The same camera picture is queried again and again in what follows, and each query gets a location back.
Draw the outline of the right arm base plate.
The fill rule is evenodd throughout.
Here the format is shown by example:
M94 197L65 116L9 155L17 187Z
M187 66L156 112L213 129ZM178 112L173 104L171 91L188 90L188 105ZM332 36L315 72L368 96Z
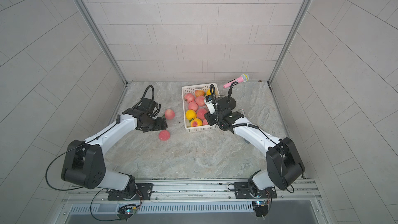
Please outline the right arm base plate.
M258 189L253 183L234 182L233 191L236 199L276 199L277 193L274 187Z

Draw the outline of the orange wrinkled peach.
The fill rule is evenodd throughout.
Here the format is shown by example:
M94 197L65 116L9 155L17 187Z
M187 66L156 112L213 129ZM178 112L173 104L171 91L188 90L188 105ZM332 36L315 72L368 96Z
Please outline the orange wrinkled peach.
M194 95L195 95L196 97L204 96L204 95L205 95L205 91L203 91L203 90L196 90L195 93L194 93Z

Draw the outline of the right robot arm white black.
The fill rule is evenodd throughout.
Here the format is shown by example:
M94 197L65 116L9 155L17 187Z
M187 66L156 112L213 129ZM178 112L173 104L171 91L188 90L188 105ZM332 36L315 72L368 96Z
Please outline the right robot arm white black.
M288 190L304 172L305 166L295 143L290 138L280 139L251 123L240 112L233 112L236 102L230 96L216 94L214 84L209 86L210 95L205 97L209 112L205 119L211 126L236 134L262 152L267 169L260 170L248 178L248 191L253 198L262 198L277 187Z

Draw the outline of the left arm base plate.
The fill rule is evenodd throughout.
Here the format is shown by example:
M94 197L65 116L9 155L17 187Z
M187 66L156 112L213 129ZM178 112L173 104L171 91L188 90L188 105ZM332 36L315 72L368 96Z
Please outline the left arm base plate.
M108 201L131 201L131 200L150 200L154 184L142 183L127 185L125 190L114 190L107 191Z

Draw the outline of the white perforated plastic basket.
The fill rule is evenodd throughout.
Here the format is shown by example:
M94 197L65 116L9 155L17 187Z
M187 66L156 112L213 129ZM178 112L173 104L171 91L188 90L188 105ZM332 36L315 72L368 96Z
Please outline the white perforated plastic basket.
M219 90L218 90L217 84L216 84L216 83L211 83L211 84L213 84L214 87L215 87L216 95L219 95ZM198 126L198 127L192 127L192 126L191 126L191 122L192 122L192 121L190 121L191 119L187 119L187 118L186 118L186 112L187 112L188 110L190 110L190 109L189 109L189 104L190 104L191 102L188 102L188 101L186 100L185 96L186 96L187 94L192 94L192 95L195 97L195 100L192 101L192 102L195 102L195 103L198 105L197 101L199 102L200 100L197 100L197 101L196 101L195 92L198 91L198 90L204 91L204 93L205 93L205 94L204 94L204 97L205 97L205 96L207 96L206 93L207 93L207 91L208 91L209 89L210 89L210 84L183 86L183 87L181 88L182 103L183 103L183 117L184 117L184 119L183 119L183 124L184 124L185 130L186 130L188 133L194 133L194 132L200 132L200 131L208 131L208 130L212 130L212 129L217 129L217 128L218 128L218 126L217 126L216 124L215 124L215 125L208 125L208 124L207 124L207 125L202 125L202 126ZM203 103L203 106L202 106L202 105L198 105L198 108L195 110L196 113L198 113L198 111L200 111L200 117L197 117L197 118L199 118L199 119L201 119L201 120L204 120L204 114L205 114L205 112L204 112L204 111L201 111L201 109L205 109L205 111L208 112L208 108L207 108L207 105L206 105L205 102Z

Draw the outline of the pink peach with leaf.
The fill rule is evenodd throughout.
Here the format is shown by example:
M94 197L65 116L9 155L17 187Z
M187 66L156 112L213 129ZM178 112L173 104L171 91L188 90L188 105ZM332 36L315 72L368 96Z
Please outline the pink peach with leaf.
M192 93L187 93L184 95L184 100L189 104L195 101L195 96Z

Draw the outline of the dark pink peach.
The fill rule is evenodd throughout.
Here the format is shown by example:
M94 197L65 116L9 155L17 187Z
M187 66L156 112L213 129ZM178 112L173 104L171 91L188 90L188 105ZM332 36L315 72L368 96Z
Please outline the dark pink peach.
M159 139L160 139L161 141L167 141L167 140L170 139L170 137L171 137L171 135L170 135L170 133L169 133L167 130L162 130L162 131L159 133Z

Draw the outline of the yellow peach with leaf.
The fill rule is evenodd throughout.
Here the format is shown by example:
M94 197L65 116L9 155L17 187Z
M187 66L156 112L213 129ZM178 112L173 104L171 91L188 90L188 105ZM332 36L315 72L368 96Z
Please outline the yellow peach with leaf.
M190 122L190 127L200 127L203 125L203 121L199 118L192 119Z

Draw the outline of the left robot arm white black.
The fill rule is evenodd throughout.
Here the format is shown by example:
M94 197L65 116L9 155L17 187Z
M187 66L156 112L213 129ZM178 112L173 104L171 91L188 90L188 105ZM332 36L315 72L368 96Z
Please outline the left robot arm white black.
M133 130L143 133L155 131L162 138L170 137L166 118L158 115L160 109L160 103L153 97L143 95L137 104L118 115L99 133L84 141L72 141L61 154L64 157L61 179L79 188L106 189L109 200L149 199L151 191L142 190L134 176L108 170L104 155Z

